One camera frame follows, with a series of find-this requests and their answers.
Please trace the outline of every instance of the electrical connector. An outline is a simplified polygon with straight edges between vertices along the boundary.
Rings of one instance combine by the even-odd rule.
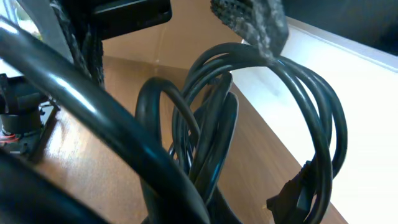
[[[288,181],[280,193],[267,199],[267,208],[272,212],[275,224],[303,223],[311,210],[315,193],[311,162],[307,161],[301,171]]]

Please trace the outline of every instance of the cable plug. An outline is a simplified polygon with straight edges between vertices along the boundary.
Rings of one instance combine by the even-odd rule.
[[[311,210],[315,193],[311,162],[307,161],[301,171],[288,181],[278,195],[267,199],[267,208],[272,212],[275,224],[303,223]]]

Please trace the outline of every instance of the wooden surface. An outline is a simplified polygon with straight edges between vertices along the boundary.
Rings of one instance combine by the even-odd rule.
[[[132,113],[140,87],[149,77],[168,78],[181,87],[187,74],[178,68],[109,57],[104,59],[104,69],[107,91]],[[300,166],[241,92],[235,86],[232,91],[239,98],[239,118],[218,185],[244,223],[272,223],[266,200]],[[172,108],[172,102],[162,96],[164,147],[172,142]],[[135,172],[68,113],[61,111],[57,119],[36,169],[111,223],[140,223],[147,212]],[[330,206],[323,223],[346,222]]]

